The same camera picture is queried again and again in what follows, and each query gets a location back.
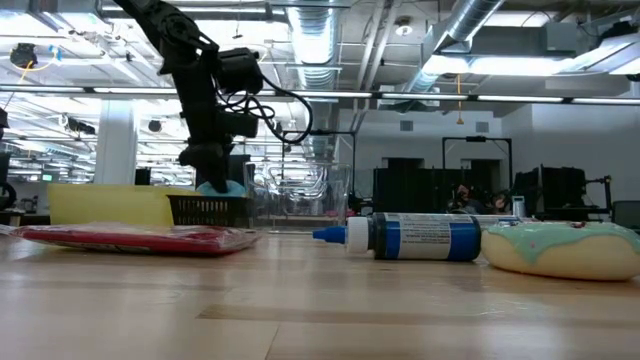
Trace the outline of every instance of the white bottle cap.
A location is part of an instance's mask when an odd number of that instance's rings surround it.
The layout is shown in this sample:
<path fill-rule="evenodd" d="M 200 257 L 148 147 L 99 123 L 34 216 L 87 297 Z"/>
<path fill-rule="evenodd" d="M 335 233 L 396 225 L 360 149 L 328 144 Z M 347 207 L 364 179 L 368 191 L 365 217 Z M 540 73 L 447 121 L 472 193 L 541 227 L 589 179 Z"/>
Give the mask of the white bottle cap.
<path fill-rule="evenodd" d="M 347 220 L 347 253 L 364 254 L 369 248 L 369 220 L 350 217 Z"/>

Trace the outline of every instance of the red package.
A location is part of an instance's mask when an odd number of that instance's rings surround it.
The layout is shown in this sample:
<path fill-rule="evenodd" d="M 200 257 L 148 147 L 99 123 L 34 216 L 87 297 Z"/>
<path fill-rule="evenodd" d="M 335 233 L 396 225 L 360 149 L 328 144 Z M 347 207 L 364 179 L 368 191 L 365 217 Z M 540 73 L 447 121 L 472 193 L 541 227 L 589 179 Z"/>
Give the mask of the red package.
<path fill-rule="evenodd" d="M 253 245 L 252 230 L 216 226 L 154 227 L 120 223 L 23 226 L 9 235 L 74 248 L 127 253 L 225 255 Z"/>

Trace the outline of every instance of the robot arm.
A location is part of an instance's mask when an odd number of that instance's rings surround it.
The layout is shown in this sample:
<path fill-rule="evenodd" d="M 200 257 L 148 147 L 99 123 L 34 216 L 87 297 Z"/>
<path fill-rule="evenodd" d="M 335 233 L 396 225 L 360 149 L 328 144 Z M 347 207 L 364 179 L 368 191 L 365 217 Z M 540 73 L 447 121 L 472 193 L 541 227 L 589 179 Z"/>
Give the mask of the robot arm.
<path fill-rule="evenodd" d="M 173 77 L 190 138 L 180 164 L 193 166 L 219 193 L 227 192 L 227 162 L 233 137 L 253 138 L 259 118 L 249 112 L 229 113 L 217 94 L 262 90 L 257 54 L 247 48 L 218 51 L 196 23 L 159 0 L 114 0 L 140 25 L 164 58 L 160 74 Z"/>

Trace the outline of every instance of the wooden table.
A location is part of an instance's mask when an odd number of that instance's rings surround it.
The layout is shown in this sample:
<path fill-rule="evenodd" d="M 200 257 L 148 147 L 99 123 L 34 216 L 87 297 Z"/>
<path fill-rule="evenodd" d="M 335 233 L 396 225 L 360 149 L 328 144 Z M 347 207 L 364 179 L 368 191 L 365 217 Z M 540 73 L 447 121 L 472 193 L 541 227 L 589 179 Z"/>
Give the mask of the wooden table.
<path fill-rule="evenodd" d="M 375 262 L 280 236 L 218 259 L 0 239 L 0 359 L 640 359 L 640 283 Z"/>

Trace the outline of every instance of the column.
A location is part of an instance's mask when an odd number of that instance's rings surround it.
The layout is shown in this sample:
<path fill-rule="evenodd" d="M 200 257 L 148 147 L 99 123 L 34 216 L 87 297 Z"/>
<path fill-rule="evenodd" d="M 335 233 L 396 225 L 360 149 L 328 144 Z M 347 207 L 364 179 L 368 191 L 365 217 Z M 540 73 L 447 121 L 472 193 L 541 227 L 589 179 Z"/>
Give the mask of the column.
<path fill-rule="evenodd" d="M 135 183 L 138 123 L 133 101 L 102 100 L 96 184 Z"/>

